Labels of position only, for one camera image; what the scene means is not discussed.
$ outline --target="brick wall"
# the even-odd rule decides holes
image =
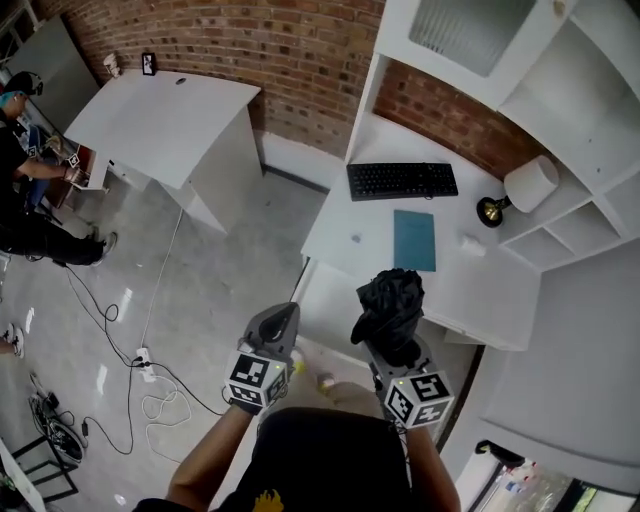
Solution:
[[[435,140],[502,179],[549,152],[503,115],[400,62],[387,69],[375,113]]]
[[[254,128],[344,156],[384,0],[37,0],[62,14],[104,81],[106,55],[257,85]],[[502,178],[546,150],[527,133],[439,80],[393,62],[376,113]]]
[[[384,0],[38,0],[62,14],[93,72],[155,52],[158,69],[263,88],[254,128],[343,156]]]

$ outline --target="keyboard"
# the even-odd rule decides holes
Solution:
[[[458,195],[449,164],[350,164],[347,176],[353,201]]]

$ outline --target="frosted glass panel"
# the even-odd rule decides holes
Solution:
[[[488,76],[535,0],[422,0],[409,39]]]

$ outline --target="electrical cable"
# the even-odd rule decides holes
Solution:
[[[131,381],[132,381],[131,377],[133,375],[134,368],[135,366],[129,366],[129,390],[127,391],[127,416],[129,417],[129,435],[131,436],[131,447],[127,451],[120,450],[115,444],[113,444],[113,441],[111,441],[111,438],[107,435],[107,433],[105,432],[104,428],[102,428],[102,425],[100,425],[98,420],[92,418],[91,416],[85,416],[82,420],[82,437],[84,437],[84,440],[87,442],[87,446],[89,446],[89,440],[87,439],[87,434],[88,434],[87,420],[91,420],[96,425],[98,425],[98,428],[100,430],[102,430],[104,437],[107,438],[107,441],[109,441],[109,444],[115,451],[117,451],[121,455],[131,455],[133,453],[134,438],[133,438],[133,421],[131,420]]]
[[[180,223],[182,221],[182,217],[184,214],[184,210],[180,209],[180,215],[178,216],[178,221],[176,223],[176,227],[173,231],[173,235],[171,237],[171,242],[169,244],[169,248],[167,250],[167,254],[164,258],[164,261],[162,263],[162,267],[160,268],[160,274],[158,275],[158,280],[156,281],[156,285],[153,291],[153,295],[151,297],[151,302],[149,304],[149,311],[147,313],[147,320],[145,323],[145,327],[144,327],[144,331],[142,334],[142,338],[140,340],[140,346],[142,347],[144,345],[144,340],[146,337],[146,333],[149,327],[149,323],[151,320],[151,313],[153,311],[153,305],[155,302],[155,296],[157,294],[159,285],[160,285],[160,281],[162,279],[162,275],[164,273],[164,269],[165,266],[167,264],[167,261],[169,259],[169,256],[171,254],[171,249],[173,248],[173,244],[175,242],[175,238],[176,238],[176,234],[178,232],[178,228],[180,227]],[[84,283],[84,281],[78,276],[78,274],[76,274],[76,272],[71,269],[70,267],[68,267],[67,265],[64,265],[64,268],[67,269],[67,279],[69,281],[69,285],[71,286],[71,289],[73,290],[76,298],[78,299],[78,302],[80,303],[80,305],[82,306],[82,308],[85,310],[85,312],[91,317],[91,319],[93,320],[93,322],[98,326],[98,328],[105,334],[107,340],[109,341],[109,345],[111,346],[112,350],[115,352],[115,354],[118,356],[118,358],[120,359],[120,361],[122,362],[123,365],[125,365],[127,368],[129,368],[129,386],[128,386],[128,391],[127,391],[127,417],[128,417],[128,421],[129,421],[129,434],[131,437],[131,447],[129,448],[129,450],[120,450],[118,447],[115,446],[115,444],[111,441],[111,438],[107,435],[105,429],[102,427],[102,425],[100,425],[100,423],[95,419],[92,418],[91,416],[86,416],[83,420],[82,420],[82,435],[87,443],[88,446],[88,439],[87,439],[87,435],[88,435],[88,424],[87,424],[87,420],[91,420],[93,423],[95,423],[98,428],[102,431],[102,433],[104,434],[104,436],[106,437],[107,441],[109,442],[109,444],[111,445],[111,447],[116,450],[118,453],[122,454],[122,455],[130,455],[133,452],[133,446],[134,446],[134,436],[133,436],[133,421],[131,418],[131,387],[132,387],[132,374],[133,374],[133,368],[144,368],[145,366],[149,366],[150,364],[147,363],[142,364],[141,361],[142,359],[140,357],[131,360],[125,353],[124,351],[122,351],[120,349],[120,347],[118,347],[118,345],[115,343],[115,341],[113,340],[113,338],[111,337],[111,335],[109,334],[109,329],[108,329],[108,325],[109,323],[115,322],[118,319],[118,316],[120,314],[120,310],[118,308],[118,305],[115,303],[110,304],[109,306],[107,306],[107,308],[102,311],[102,309],[100,308],[100,305],[98,304],[98,301],[96,300],[95,296],[93,295],[93,293],[91,292],[91,290],[89,290],[89,287]],[[96,319],[96,317],[89,311],[89,308],[83,303],[82,299],[80,298],[80,294],[78,293],[78,290],[76,289],[76,287],[73,285],[73,282],[71,280],[71,275],[73,275],[73,277],[75,277],[75,279],[77,281],[80,282],[80,284],[82,285],[82,287],[85,289],[85,291],[89,294],[89,297],[91,298],[91,301],[93,302],[96,310],[98,311],[98,314],[103,318],[104,320],[104,325],[101,325],[101,323]],[[160,364],[160,363],[151,363],[155,366],[160,366],[162,368],[164,368],[175,380],[177,380],[180,385],[189,393],[189,395],[191,395],[200,405],[202,405],[202,407],[204,407],[207,411],[209,411],[210,413],[216,415],[216,416],[222,416],[221,413],[214,411],[213,409],[207,407],[196,395],[193,394],[193,392],[184,384],[184,382],[182,382],[182,380],[175,375],[168,367]],[[177,395],[180,394],[183,396],[183,398],[185,399],[186,403],[187,403],[187,407],[189,409],[189,417],[185,418],[183,420],[180,420],[179,422],[176,422],[174,424],[164,424],[161,422],[156,422],[156,423],[150,423],[147,425],[146,430],[145,430],[145,435],[147,438],[147,444],[149,446],[149,449],[154,452],[155,454],[170,460],[172,462],[176,462],[179,463],[179,461],[176,461],[170,457],[167,457],[166,455],[158,452],[157,450],[155,450],[152,446],[151,446],[151,442],[149,440],[149,427],[167,427],[167,428],[172,428],[172,427],[176,427],[178,425],[182,425],[184,423],[186,423],[187,421],[189,421],[192,417],[192,411],[191,411],[191,405],[189,404],[189,400],[187,399],[186,395],[180,391],[177,387],[177,385],[175,384],[175,382],[171,381],[170,379],[160,376],[160,375],[156,375],[156,378],[160,378],[163,379],[169,383],[171,383],[174,386],[174,391],[170,392],[169,395],[167,395],[167,397],[165,397],[164,399],[161,399],[159,397],[155,397],[155,396],[151,396],[151,395],[147,395],[145,397],[143,397],[142,399],[142,403],[141,403],[141,407],[142,407],[142,412],[145,415],[145,417],[147,417],[147,419],[150,419],[152,421],[157,420],[160,415],[162,414],[162,411],[164,409],[164,404],[165,403],[171,403],[173,402]],[[161,401],[161,405],[160,405],[160,413],[158,414],[158,416],[156,416],[155,418],[151,418],[149,417],[144,409],[144,401],[146,399],[155,399],[155,400],[160,400]]]
[[[164,261],[162,262],[162,267],[160,267],[160,275],[158,275],[156,286],[153,289],[153,295],[151,296],[151,302],[149,303],[149,312],[147,313],[147,322],[144,325],[144,331],[142,332],[142,338],[140,339],[140,348],[144,346],[144,339],[147,336],[147,329],[149,328],[149,321],[151,320],[151,311],[153,310],[153,304],[155,303],[155,300],[156,300],[156,293],[158,293],[158,287],[160,286],[160,280],[162,279],[162,274],[164,273],[164,267],[167,264],[169,255],[171,254],[171,249],[173,248],[173,242],[176,239],[176,234],[178,233],[178,228],[180,227],[180,222],[182,221],[183,214],[184,214],[184,210],[180,208],[180,215],[178,216],[178,222],[176,222],[176,228],[173,230],[173,236],[171,237],[171,243],[169,244],[167,255],[164,257]]]
[[[98,329],[100,329],[105,334],[105,336],[107,337],[107,340],[109,341],[109,344],[111,345],[111,348],[116,353],[116,355],[120,358],[120,361],[122,361],[122,364],[124,364],[125,366],[131,366],[131,360],[116,345],[115,341],[113,341],[113,338],[111,338],[111,335],[109,334],[109,330],[108,330],[108,324],[115,322],[118,319],[118,316],[120,315],[120,308],[118,308],[118,305],[115,304],[115,303],[109,304],[107,306],[107,309],[105,309],[104,312],[103,312],[100,309],[100,305],[98,304],[98,301],[93,296],[93,293],[91,293],[91,290],[89,290],[87,285],[84,284],[84,281],[82,279],[80,279],[78,274],[76,274],[74,272],[74,270],[72,268],[68,267],[68,266],[66,266],[65,269],[67,270],[67,279],[69,280],[69,286],[71,286],[71,289],[73,290],[73,293],[76,295],[76,298],[78,299],[78,302],[82,306],[82,309],[84,309],[86,311],[86,313],[91,317],[91,319],[95,322],[95,324],[98,326]],[[94,304],[96,310],[98,311],[100,316],[104,319],[104,326],[100,325],[100,322],[98,322],[98,320],[91,314],[91,312],[89,311],[89,308],[87,308],[87,306],[85,306],[85,304],[80,299],[80,295],[78,294],[78,290],[76,290],[76,287],[73,286],[73,282],[71,281],[71,275],[69,274],[69,272],[80,282],[80,284],[84,287],[84,289],[89,294],[89,297],[93,301],[93,304]],[[114,308],[115,312],[116,312],[115,316],[113,316],[113,317],[109,316],[109,311],[111,311],[111,308]]]
[[[194,400],[198,402],[202,407],[204,407],[211,414],[215,414],[216,416],[222,416],[222,413],[216,412],[213,409],[210,409],[209,407],[207,407],[196,395],[193,394],[193,392],[185,385],[185,383],[182,382],[180,378],[175,373],[173,373],[169,368],[167,368],[165,365],[160,363],[151,363],[151,366],[159,366],[160,368],[164,368],[167,372],[169,372],[169,374],[174,379],[176,379],[180,383],[180,385],[187,391],[187,393],[189,393],[194,398]]]
[[[175,462],[176,464],[180,464],[181,461],[179,460],[175,460],[172,459],[171,457],[168,457],[166,455],[164,455],[163,453],[160,453],[157,450],[154,450],[153,446],[151,446],[151,441],[149,440],[149,429],[151,427],[164,427],[164,428],[174,428],[177,427],[178,425],[182,425],[183,423],[186,423],[187,421],[189,421],[192,418],[192,412],[191,412],[191,405],[189,404],[189,399],[185,396],[185,394],[180,391],[178,389],[178,386],[176,386],[176,383],[173,382],[171,379],[167,379],[166,377],[163,377],[162,375],[156,375],[156,379],[161,379],[164,380],[166,382],[168,382],[169,384],[171,384],[173,386],[173,391],[170,391],[169,394],[164,397],[164,398],[160,398],[158,396],[153,396],[153,395],[146,395],[145,397],[142,398],[142,414],[144,414],[145,418],[147,418],[148,420],[154,421],[155,423],[149,423],[145,429],[145,436],[147,438],[147,446],[149,446],[149,449],[155,453],[156,455],[160,455],[160,457],[162,457],[163,459],[167,459],[170,460],[171,462]],[[185,403],[187,404],[187,409],[189,410],[189,416],[187,416],[186,418],[176,421],[175,423],[161,423],[158,420],[158,418],[160,418],[160,416],[162,416],[162,412],[164,411],[164,405],[165,404],[170,404],[173,403],[175,401],[175,399],[178,396],[182,396],[182,398],[184,398]],[[160,402],[160,411],[158,412],[157,415],[155,416],[149,416],[147,414],[147,411],[144,408],[144,403],[146,400],[156,400],[158,402]]]

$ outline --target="desk lamp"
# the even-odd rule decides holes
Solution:
[[[502,210],[513,205],[529,213],[558,188],[559,182],[555,165],[540,155],[505,176],[505,197],[498,200],[483,197],[476,205],[476,212],[485,226],[497,228],[502,224]]]

